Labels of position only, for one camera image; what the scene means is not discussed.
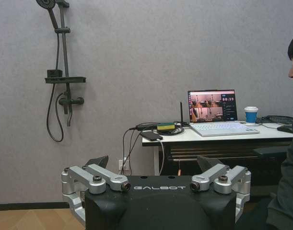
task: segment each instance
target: blue cup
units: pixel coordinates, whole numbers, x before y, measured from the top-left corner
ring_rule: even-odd
[[[244,111],[246,112],[246,122],[249,124],[254,124],[256,122],[258,108],[254,106],[248,106],[244,108]]]

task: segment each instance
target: baseboard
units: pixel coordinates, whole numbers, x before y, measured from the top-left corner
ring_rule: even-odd
[[[12,203],[0,204],[0,211],[5,210],[23,210],[23,209],[54,209],[69,208],[66,202],[45,202],[45,203]]]

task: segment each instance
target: computer mouse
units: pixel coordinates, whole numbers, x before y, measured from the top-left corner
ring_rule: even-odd
[[[287,133],[293,133],[292,126],[280,126],[280,127],[277,127],[277,130],[282,132],[287,132]]]

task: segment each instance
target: laptop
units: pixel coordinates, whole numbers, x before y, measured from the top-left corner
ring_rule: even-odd
[[[234,90],[188,91],[191,128],[202,137],[257,134],[237,120]]]

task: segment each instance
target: black shower fixture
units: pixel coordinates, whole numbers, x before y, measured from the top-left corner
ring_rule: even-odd
[[[83,104],[84,103],[84,99],[82,97],[78,97],[77,99],[72,99],[71,94],[70,94],[70,83],[84,83],[86,78],[85,77],[69,77],[68,55],[67,55],[67,48],[66,48],[66,34],[70,33],[70,28],[66,27],[65,23],[64,23],[64,8],[70,7],[70,4],[64,0],[36,0],[36,2],[44,9],[48,10],[51,22],[52,22],[53,27],[55,29],[55,33],[57,34],[58,45],[57,45],[56,68],[55,69],[48,69],[47,70],[47,78],[45,78],[46,83],[53,84],[51,96],[50,96],[50,101],[49,101],[49,105],[48,105],[48,110],[47,110],[46,126],[47,126],[47,130],[48,130],[48,133],[51,136],[51,138],[56,142],[61,142],[63,140],[64,133],[63,133],[62,124],[60,122],[59,115],[58,115],[57,102],[63,106],[64,114],[67,115],[69,113],[68,119],[67,119],[67,126],[69,127],[70,121],[72,118],[72,114],[73,114],[72,104]],[[60,19],[61,19],[61,27],[60,28],[58,27],[55,15],[53,13],[53,8],[55,7],[56,4],[59,6],[59,10],[60,10]],[[62,34],[65,77],[62,76],[62,71],[58,69],[59,34]],[[57,120],[58,120],[60,130],[61,130],[61,138],[60,139],[54,138],[54,136],[51,134],[50,129],[49,129],[49,111],[50,111],[51,102],[53,99],[55,84],[66,84],[66,91],[59,94],[56,98],[56,101],[55,101],[56,116],[57,116]],[[62,95],[64,95],[65,98],[59,99],[59,97]]]

